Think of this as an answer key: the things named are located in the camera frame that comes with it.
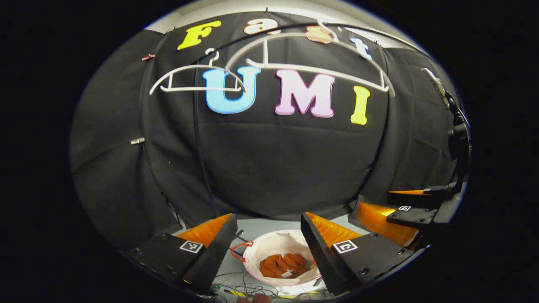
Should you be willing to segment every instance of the red handle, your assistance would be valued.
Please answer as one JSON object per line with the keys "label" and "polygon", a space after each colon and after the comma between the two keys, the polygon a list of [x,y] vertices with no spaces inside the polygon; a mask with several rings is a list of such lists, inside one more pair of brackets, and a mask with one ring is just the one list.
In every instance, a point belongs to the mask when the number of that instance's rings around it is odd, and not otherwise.
{"label": "red handle", "polygon": [[230,253],[234,256],[234,258],[236,258],[236,259],[238,259],[238,260],[240,260],[240,261],[242,261],[242,262],[245,262],[245,258],[240,258],[240,257],[238,257],[238,256],[236,256],[236,255],[234,254],[234,250],[235,250],[236,248],[242,246],[242,245],[251,247],[251,246],[253,246],[253,241],[241,243],[241,244],[238,244],[238,245],[234,246],[234,247],[230,250]]}

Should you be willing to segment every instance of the white basket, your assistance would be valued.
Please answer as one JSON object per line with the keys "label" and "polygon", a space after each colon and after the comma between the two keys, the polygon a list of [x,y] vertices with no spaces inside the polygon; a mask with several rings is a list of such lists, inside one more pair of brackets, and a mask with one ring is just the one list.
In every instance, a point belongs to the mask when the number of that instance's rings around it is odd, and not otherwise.
{"label": "white basket", "polygon": [[[243,258],[239,258],[234,254],[234,249],[246,245],[247,248],[243,253]],[[300,230],[279,230],[272,231],[265,235],[256,238],[254,241],[245,242],[237,245],[232,249],[232,255],[235,258],[243,261],[243,265],[248,273],[255,279],[266,284],[274,286],[292,286],[308,283],[318,279],[320,270],[314,262],[313,255],[310,252],[307,241]],[[277,279],[264,277],[260,273],[260,262],[274,254],[285,255],[287,253],[300,254],[307,261],[308,271],[299,275],[296,278]]]}

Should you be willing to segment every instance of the screw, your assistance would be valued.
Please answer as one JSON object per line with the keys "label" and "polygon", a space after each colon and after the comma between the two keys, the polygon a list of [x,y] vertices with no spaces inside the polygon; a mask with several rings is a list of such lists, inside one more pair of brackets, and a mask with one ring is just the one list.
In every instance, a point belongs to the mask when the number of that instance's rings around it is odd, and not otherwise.
{"label": "screw", "polygon": [[176,274],[176,270],[175,270],[174,268],[172,268],[172,266],[167,267],[167,270],[168,270],[171,274]]}

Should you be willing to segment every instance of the letter i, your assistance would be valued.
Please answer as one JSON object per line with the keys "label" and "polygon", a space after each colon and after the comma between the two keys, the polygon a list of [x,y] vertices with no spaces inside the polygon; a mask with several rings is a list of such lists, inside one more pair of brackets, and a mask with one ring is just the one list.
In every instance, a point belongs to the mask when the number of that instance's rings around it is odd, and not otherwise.
{"label": "letter i", "polygon": [[370,92],[363,86],[354,86],[354,92],[356,93],[356,108],[354,114],[350,117],[350,121],[354,124],[365,125],[367,124],[367,98],[370,96]]}

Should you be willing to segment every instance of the finger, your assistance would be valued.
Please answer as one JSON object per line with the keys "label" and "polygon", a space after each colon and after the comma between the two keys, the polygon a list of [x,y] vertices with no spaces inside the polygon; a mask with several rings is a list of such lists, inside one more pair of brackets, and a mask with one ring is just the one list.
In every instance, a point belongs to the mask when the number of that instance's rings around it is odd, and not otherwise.
{"label": "finger", "polygon": [[262,293],[254,295],[253,303],[271,303],[271,299]]}

